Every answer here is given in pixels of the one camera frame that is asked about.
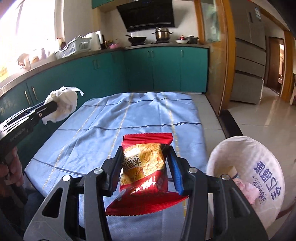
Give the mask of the left hand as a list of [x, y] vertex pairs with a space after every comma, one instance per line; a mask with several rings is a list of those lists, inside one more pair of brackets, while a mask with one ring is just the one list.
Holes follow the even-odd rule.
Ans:
[[9, 165], [1, 164], [1, 178], [4, 178], [6, 186], [15, 184], [20, 187], [24, 183], [22, 164], [18, 156], [18, 148], [14, 147], [11, 151], [12, 161]]

